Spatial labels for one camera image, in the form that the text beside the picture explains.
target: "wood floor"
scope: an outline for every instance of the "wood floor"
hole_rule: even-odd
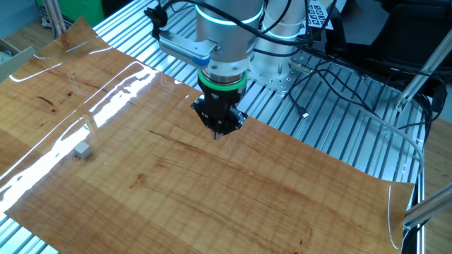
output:
[[[40,20],[8,36],[6,41],[23,50],[34,45],[43,48],[53,40],[50,29],[44,29]],[[426,144],[426,197],[452,181],[452,123],[438,119],[432,127]],[[426,253],[451,253],[452,210],[432,218],[426,224]]]

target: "green object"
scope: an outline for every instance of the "green object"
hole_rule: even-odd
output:
[[[76,21],[83,17],[92,27],[105,19],[102,9],[102,0],[58,0],[61,14]],[[36,4],[44,6],[42,0],[36,0]]]
[[[207,85],[208,87],[210,87],[214,90],[225,92],[225,91],[236,90],[236,89],[241,88],[242,86],[246,85],[246,81],[248,80],[248,73],[245,71],[245,76],[234,85],[214,84],[214,83],[210,82],[206,77],[204,77],[204,74],[200,69],[198,69],[198,77],[204,85]]]

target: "wooden surface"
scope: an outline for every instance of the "wooden surface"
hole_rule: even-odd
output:
[[[411,184],[256,119],[215,142],[198,95],[79,20],[0,85],[0,207],[62,253],[400,252]]]
[[[38,18],[9,35],[5,40],[21,51],[31,46],[35,46],[38,50],[41,50],[45,45],[54,40],[54,33],[50,28],[43,28],[41,26],[41,19]]]
[[[425,197],[452,182],[452,124],[438,119],[433,123],[425,149]],[[425,224],[425,252],[450,253],[452,250],[452,210]]]

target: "green led ring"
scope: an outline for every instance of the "green led ring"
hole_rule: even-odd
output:
[[[201,80],[201,82],[204,85],[206,85],[207,87],[210,87],[217,91],[226,92],[226,91],[232,91],[232,90],[239,89],[239,88],[243,87],[244,85],[246,85],[246,81],[248,80],[248,73],[245,71],[245,76],[234,85],[217,85],[215,83],[212,83],[206,77],[204,77],[204,74],[200,69],[198,69],[198,77]]]

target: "small white cube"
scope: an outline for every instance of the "small white cube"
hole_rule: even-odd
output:
[[[80,142],[73,148],[76,157],[80,159],[86,159],[86,157],[90,156],[93,151],[91,151],[91,147],[89,144],[85,142]]]

